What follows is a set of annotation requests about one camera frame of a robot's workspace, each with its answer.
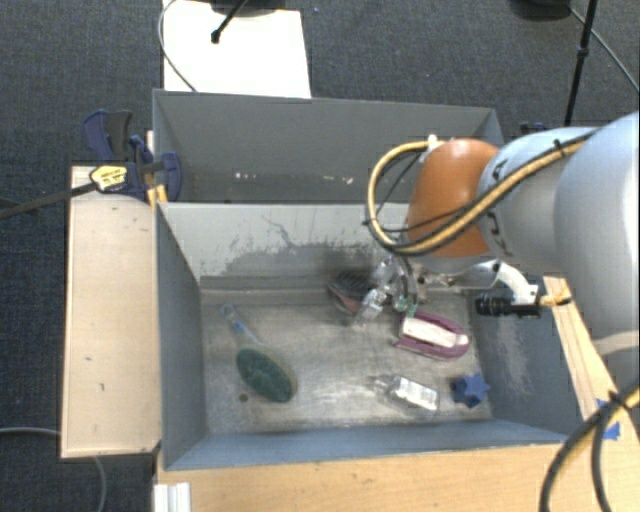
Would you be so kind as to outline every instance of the green scrub brush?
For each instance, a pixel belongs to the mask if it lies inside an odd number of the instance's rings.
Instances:
[[[232,304],[225,304],[220,312],[229,323],[238,344],[236,366],[242,380],[256,393],[273,402],[291,400],[298,383],[282,355],[262,343],[247,328]]]

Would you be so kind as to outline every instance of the gray carpet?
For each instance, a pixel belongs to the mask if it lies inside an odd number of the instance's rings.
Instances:
[[[505,139],[521,121],[562,123],[580,24],[522,19],[516,0],[289,0],[303,9],[314,96],[494,107]],[[160,0],[0,3],[0,196],[26,201],[65,187],[83,148],[79,123],[98,108],[151,126],[161,85]],[[584,13],[586,0],[573,6]],[[595,28],[638,79],[637,0],[600,2]],[[597,42],[576,105],[578,124],[638,109],[638,95]],[[0,221],[0,427],[59,427],[65,206]],[[105,461],[105,510],[149,510],[152,461]],[[0,510],[93,510],[91,463],[56,461],[33,436],[0,438]]]

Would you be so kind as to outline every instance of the wooden board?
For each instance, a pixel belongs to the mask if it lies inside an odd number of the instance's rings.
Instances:
[[[74,168],[73,186],[90,169]],[[149,452],[161,436],[151,208],[92,192],[69,215],[61,456]]]

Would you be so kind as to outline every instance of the yellow tag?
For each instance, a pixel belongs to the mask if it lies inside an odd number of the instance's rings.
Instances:
[[[118,192],[127,186],[127,168],[124,166],[103,165],[89,177],[100,192]]]

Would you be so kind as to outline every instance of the blue plastic block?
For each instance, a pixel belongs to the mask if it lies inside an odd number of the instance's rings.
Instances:
[[[473,376],[459,377],[451,388],[453,389],[453,401],[462,402],[471,409],[482,402],[485,393],[491,389],[491,386],[484,381],[480,372],[477,372]]]

